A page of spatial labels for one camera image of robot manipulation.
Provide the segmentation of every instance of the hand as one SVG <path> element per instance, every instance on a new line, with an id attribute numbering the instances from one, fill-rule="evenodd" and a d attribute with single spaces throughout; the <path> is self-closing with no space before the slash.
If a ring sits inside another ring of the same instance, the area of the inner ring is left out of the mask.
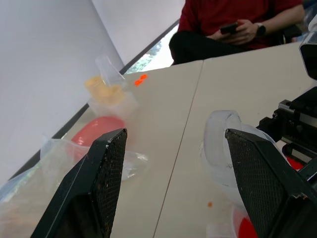
<path id="1" fill-rule="evenodd" d="M 227 38 L 228 36 L 230 36 L 230 34 L 222 34 L 220 30 L 218 30 L 217 32 L 215 32 L 214 34 L 212 34 L 211 36 L 207 36 L 207 38 L 213 39 L 215 41 L 222 41 L 223 39 Z"/>
<path id="2" fill-rule="evenodd" d="M 259 27 L 257 24 L 253 24 L 249 20 L 238 20 L 238 23 L 240 25 L 236 29 L 237 33 L 230 35 L 223 41 L 224 43 L 239 46 L 252 41 L 256 37 Z"/>

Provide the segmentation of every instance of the red shirt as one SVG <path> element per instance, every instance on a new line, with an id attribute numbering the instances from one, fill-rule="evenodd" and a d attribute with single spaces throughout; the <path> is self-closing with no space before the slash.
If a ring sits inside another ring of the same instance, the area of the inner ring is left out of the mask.
<path id="1" fill-rule="evenodd" d="M 263 22 L 299 4 L 302 0 L 186 0 L 178 30 L 209 36 L 239 19 Z M 255 38 L 242 47 L 260 49 L 276 43 L 270 35 Z"/>

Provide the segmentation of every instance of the smartphone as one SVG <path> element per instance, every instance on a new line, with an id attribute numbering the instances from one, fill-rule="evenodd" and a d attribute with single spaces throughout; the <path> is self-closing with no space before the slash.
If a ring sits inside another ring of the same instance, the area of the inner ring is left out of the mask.
<path id="1" fill-rule="evenodd" d="M 236 33 L 237 27 L 238 27 L 238 22 L 235 22 L 235 23 L 220 27 L 220 32 L 222 34 L 227 34 L 227 33 L 234 34 Z"/>

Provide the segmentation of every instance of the crumpled plastic wrap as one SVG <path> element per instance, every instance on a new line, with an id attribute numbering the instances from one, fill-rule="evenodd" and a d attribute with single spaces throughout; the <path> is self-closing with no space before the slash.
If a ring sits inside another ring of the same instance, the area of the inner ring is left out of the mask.
<path id="1" fill-rule="evenodd" d="M 41 148 L 38 164 L 0 187 L 0 237 L 29 238 L 64 176 L 89 147 L 51 139 Z M 126 151 L 122 181 L 142 172 L 145 155 Z"/>

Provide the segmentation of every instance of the white wall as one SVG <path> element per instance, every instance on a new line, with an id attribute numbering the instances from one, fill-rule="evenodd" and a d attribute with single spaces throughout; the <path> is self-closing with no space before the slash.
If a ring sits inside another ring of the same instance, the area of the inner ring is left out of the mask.
<path id="1" fill-rule="evenodd" d="M 180 18 L 185 0 L 92 0 L 124 64 Z"/>
<path id="2" fill-rule="evenodd" d="M 0 184 L 87 102 L 102 53 L 123 67 L 91 0 L 0 1 Z"/>

